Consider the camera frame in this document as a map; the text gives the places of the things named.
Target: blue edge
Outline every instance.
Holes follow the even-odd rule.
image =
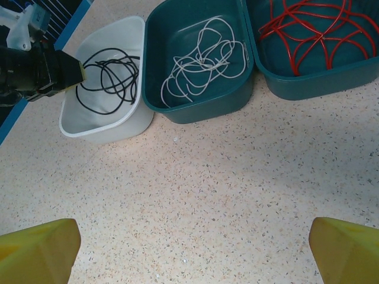
[[[54,44],[55,49],[61,50],[64,48],[64,46],[70,39],[72,33],[75,31],[76,27],[79,25],[84,15],[87,13],[90,6],[91,6],[91,3],[88,0],[83,0],[81,2],[76,12],[72,15],[71,20],[69,21],[65,29],[62,31],[57,41],[55,42]],[[16,123],[18,117],[20,117],[21,113],[23,112],[27,104],[28,102],[25,99],[23,99],[18,104],[16,104],[13,107],[12,111],[9,113],[9,116],[5,119],[5,121],[1,125],[0,145],[4,142],[8,133],[11,131],[13,125]]]

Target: yellow object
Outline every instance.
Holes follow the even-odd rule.
[[[316,218],[309,243],[325,284],[379,283],[379,230]]]
[[[0,236],[0,284],[67,284],[81,237],[62,219]]]

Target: tangled wire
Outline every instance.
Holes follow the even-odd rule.
[[[273,34],[277,34],[285,45],[285,48],[287,50],[288,57],[290,60],[291,69],[295,76],[300,76],[299,67],[301,63],[304,61],[304,59],[307,57],[310,51],[317,44],[321,44],[322,46],[323,52],[325,54],[327,70],[330,70],[333,68],[334,56],[338,48],[343,43],[349,43],[349,44],[355,45],[357,48],[359,48],[362,51],[366,59],[369,59],[370,57],[375,57],[377,55],[377,48],[376,48],[374,39],[367,32],[366,29],[362,28],[362,26],[360,26],[356,21],[352,20],[351,17],[352,16],[360,17],[368,21],[374,27],[375,31],[379,34],[378,25],[369,16],[365,14],[353,12],[352,0],[342,0],[342,2],[343,2],[342,5],[339,6],[335,4],[314,3],[311,0],[301,0],[298,3],[288,7],[286,4],[286,0],[282,0],[284,11],[281,15],[274,17],[273,15],[274,4],[273,4],[273,0],[270,0],[271,20],[270,22],[268,22],[267,24],[265,24],[263,27],[259,29],[259,32],[261,34],[259,41],[262,41]],[[338,10],[338,15],[330,16],[330,15],[317,14],[314,12],[302,11],[301,8],[303,7],[330,8],[330,9]],[[318,18],[318,19],[332,20],[332,23],[324,31],[319,31],[314,27],[312,22],[302,20],[301,18],[299,18],[298,16],[300,15],[310,16],[309,19]],[[340,29],[346,24],[353,25],[356,28],[356,31],[344,37],[335,37],[331,35],[333,32],[337,31],[338,29]],[[314,35],[307,38],[297,38],[290,35],[288,32],[285,31],[285,28],[288,28],[294,25],[304,27],[307,31],[314,33]],[[372,48],[371,55],[369,54],[369,52],[366,51],[366,49],[362,46],[362,44],[352,39],[352,37],[357,34],[363,34],[367,38],[367,40],[370,42],[370,45]],[[298,42],[298,46],[294,49],[294,51],[291,51],[288,40]],[[337,42],[336,46],[334,46],[331,53],[328,52],[328,49],[326,46],[326,43],[328,41]],[[310,47],[297,60],[299,49],[306,43],[311,43]]]
[[[92,59],[94,57],[109,50],[118,51],[123,55],[123,57],[119,59],[112,58],[109,60],[94,61],[94,63],[92,63]],[[76,92],[76,98],[78,99],[78,102],[84,108],[99,115],[114,114],[121,108],[124,102],[129,102],[131,105],[133,105],[136,101],[137,81],[138,81],[138,75],[139,75],[139,70],[134,60],[140,60],[140,57],[130,56],[124,50],[118,49],[115,47],[102,49],[96,52],[95,54],[93,54],[89,59],[87,59],[83,63],[83,68],[87,69],[90,67],[92,68],[96,67],[97,69],[100,70],[99,79],[91,78],[91,80],[92,81],[99,80],[101,84],[101,88],[89,88],[89,87],[86,87],[84,83],[81,83],[80,85],[76,86],[75,92]],[[124,72],[116,73],[115,71],[112,70],[111,66],[122,66],[122,67],[125,67],[125,69],[123,70]],[[79,96],[80,89],[84,89],[88,92],[93,92],[94,95],[97,92],[105,92],[110,95],[117,95],[120,99],[120,102],[112,111],[101,112],[96,109],[90,108],[89,106],[87,106],[85,103],[82,102]]]
[[[211,28],[210,24],[214,22],[222,23],[227,27],[228,33],[222,33],[215,28]],[[212,34],[217,35],[217,42],[209,46],[201,44],[203,40],[209,40]],[[226,70],[232,65],[230,58],[233,53],[240,53],[241,62],[243,62],[241,64],[242,68],[236,75],[226,75]],[[234,79],[241,76],[246,70],[246,65],[244,45],[241,41],[236,40],[232,26],[221,17],[211,18],[198,33],[195,48],[185,56],[174,57],[174,67],[160,89],[162,102],[168,108],[171,107],[165,101],[165,90],[171,96],[186,98],[188,101],[194,102],[190,96],[196,97],[202,95],[207,90],[209,84],[219,77]],[[206,82],[194,82],[194,74],[202,74]]]

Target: teal plastic bin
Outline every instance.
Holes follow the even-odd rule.
[[[339,91],[362,86],[372,82],[379,76],[379,58],[374,57],[366,60],[361,51],[352,44],[341,45],[333,61],[333,69],[326,70],[325,56],[322,48],[313,49],[300,66],[302,76],[295,77],[290,67],[288,54],[283,42],[278,35],[258,41],[259,28],[270,21],[269,0],[245,0],[246,17],[250,21],[248,29],[252,38],[253,53],[258,69],[265,75],[267,85],[272,93],[283,99],[300,100],[315,96],[327,95]],[[298,3],[299,0],[287,0],[287,6]],[[315,1],[342,5],[342,0]],[[282,0],[273,0],[274,16],[283,12]],[[376,23],[379,23],[379,1],[378,0],[354,0],[352,11],[368,15]],[[317,13],[328,15],[331,10],[325,8]],[[371,24],[358,17],[351,17],[374,39],[379,52],[379,35]],[[319,20],[318,27],[330,25],[330,20]],[[309,34],[301,34],[304,30],[292,30],[287,28],[286,32],[296,32],[298,38],[308,37]],[[336,37],[344,37],[355,31],[353,26],[346,24],[335,31]],[[357,35],[354,40],[359,42],[371,54],[370,42],[363,35]],[[288,41],[292,50],[297,43]],[[326,42],[327,47],[333,48],[335,43]]]
[[[175,123],[185,124],[229,114],[245,106],[253,92],[253,53],[245,20],[246,3],[240,0],[166,0],[146,21],[142,95],[146,105]],[[210,18],[221,16],[245,46],[247,68],[238,78],[217,78],[200,96],[166,96],[168,108],[160,98],[163,81],[171,73],[174,56],[188,54],[199,31]],[[214,38],[205,38],[214,43]],[[241,70],[243,60],[231,57],[231,72]]]

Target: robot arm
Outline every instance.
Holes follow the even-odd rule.
[[[21,98],[35,101],[84,81],[82,64],[54,45],[42,42],[51,15],[34,4],[22,13],[0,7],[0,25],[9,28],[0,47],[0,107]]]

